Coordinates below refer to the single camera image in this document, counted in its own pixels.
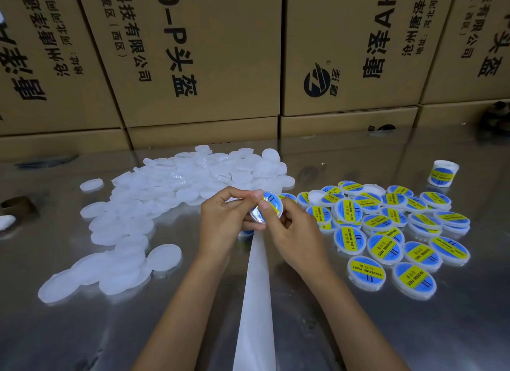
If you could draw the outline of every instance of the person's right hand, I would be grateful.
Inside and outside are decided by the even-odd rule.
[[[304,211],[294,200],[283,199],[284,224],[265,200],[258,202],[274,244],[284,260],[301,277],[313,275],[330,267],[322,242],[322,234],[313,215]]]

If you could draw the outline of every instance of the fingernail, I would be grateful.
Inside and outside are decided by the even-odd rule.
[[[259,200],[258,208],[260,208],[261,210],[266,210],[269,208],[269,203],[266,200]]]

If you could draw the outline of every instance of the hand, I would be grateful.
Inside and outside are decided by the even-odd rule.
[[[226,262],[241,227],[244,230],[265,229],[266,225],[253,222],[248,215],[263,196],[262,190],[244,191],[226,187],[203,202],[198,255],[205,259]],[[232,197],[242,200],[226,202]]]
[[[290,199],[283,199],[284,224],[265,200],[258,202],[274,244],[284,260],[304,277],[330,268],[322,242],[322,234],[315,218]]]

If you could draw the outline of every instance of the shiny tabletop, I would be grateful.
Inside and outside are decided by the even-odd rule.
[[[324,235],[338,275],[412,370],[502,370],[510,364],[510,146],[507,139],[477,134],[463,125],[212,144],[214,152],[251,147],[278,148],[296,185],[287,192],[320,189],[341,180],[382,187],[399,184],[431,190],[434,160],[458,163],[449,189],[452,210],[471,220],[459,241],[471,253],[463,267],[443,264],[433,274],[437,292],[413,300],[392,284],[366,292],[347,278],[347,258]],[[150,281],[107,297],[97,284],[80,287],[51,305],[37,298],[39,287],[79,258],[111,249],[90,241],[80,209],[108,200],[110,180],[139,166],[144,157],[179,151],[150,149],[80,155],[53,168],[18,169],[0,164],[0,201],[27,195],[37,213],[0,233],[0,370],[118,371],[135,361],[188,270],[198,247],[199,206],[182,204],[156,221],[150,248],[174,243],[182,261],[153,273]],[[82,193],[80,183],[102,178],[105,188]],[[278,370],[345,369],[332,332],[315,297],[286,265],[265,233]],[[232,369],[249,259],[249,241],[238,241],[220,281],[207,323],[197,370]],[[370,348],[360,350],[360,355]]]

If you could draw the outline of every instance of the person's left hand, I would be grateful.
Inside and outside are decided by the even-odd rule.
[[[241,230],[264,230],[265,224],[254,222],[248,212],[264,191],[244,191],[226,187],[201,205],[199,256],[225,262]]]

